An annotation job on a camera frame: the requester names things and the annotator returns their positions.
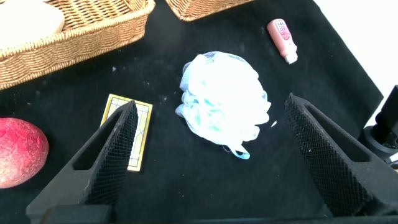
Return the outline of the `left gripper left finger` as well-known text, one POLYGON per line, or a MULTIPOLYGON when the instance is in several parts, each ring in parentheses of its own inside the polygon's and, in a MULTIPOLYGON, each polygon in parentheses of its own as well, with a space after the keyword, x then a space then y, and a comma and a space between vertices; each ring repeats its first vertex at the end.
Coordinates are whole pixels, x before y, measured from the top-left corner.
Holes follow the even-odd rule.
POLYGON ((138 125, 134 101, 120 106, 27 206, 31 223, 108 223, 138 125))

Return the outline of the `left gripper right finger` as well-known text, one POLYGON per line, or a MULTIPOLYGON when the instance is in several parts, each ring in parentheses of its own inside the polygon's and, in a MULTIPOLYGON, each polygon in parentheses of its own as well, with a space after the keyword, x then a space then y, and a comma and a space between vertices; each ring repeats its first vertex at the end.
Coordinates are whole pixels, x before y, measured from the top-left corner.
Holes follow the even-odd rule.
POLYGON ((313 181, 335 216, 397 214, 397 172, 307 100, 285 116, 313 181))

